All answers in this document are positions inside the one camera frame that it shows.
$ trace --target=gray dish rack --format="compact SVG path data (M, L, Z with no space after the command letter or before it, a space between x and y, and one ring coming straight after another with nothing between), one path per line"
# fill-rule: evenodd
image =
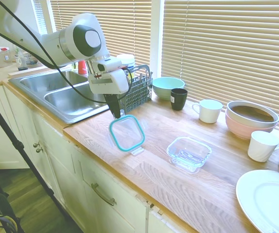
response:
M130 69L133 82L129 93L120 100L120 109L125 113L151 100L153 79L148 65L140 65Z

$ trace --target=teal bowl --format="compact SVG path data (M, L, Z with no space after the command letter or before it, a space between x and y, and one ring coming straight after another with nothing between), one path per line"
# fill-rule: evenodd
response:
M174 88L184 88L185 83L181 79L171 77L161 77L153 80L155 94L163 100L171 99L171 90Z

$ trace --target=wooden floor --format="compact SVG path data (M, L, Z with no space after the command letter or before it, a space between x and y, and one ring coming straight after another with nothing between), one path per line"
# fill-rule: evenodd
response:
M29 169L0 170L0 184L26 233L82 233L64 219Z

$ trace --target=white mug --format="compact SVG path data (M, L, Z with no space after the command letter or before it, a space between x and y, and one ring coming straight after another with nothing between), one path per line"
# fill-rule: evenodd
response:
M247 151L251 159L266 162L275 150L279 150L279 139L276 136L265 131L254 131L252 133Z
M202 100L192 105L192 109L199 114L199 119L205 123L215 123L223 108L222 103L216 100Z

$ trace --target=drawer handle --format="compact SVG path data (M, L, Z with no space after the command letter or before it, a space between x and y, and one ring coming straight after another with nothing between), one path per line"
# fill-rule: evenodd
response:
M111 198L111 199L107 199L106 197L104 197L103 194L101 194L96 188L98 187L98 183L92 183L91 187L94 190L94 192L101 198L103 199L105 202L107 202L108 204L110 204L111 206L115 205L115 199Z

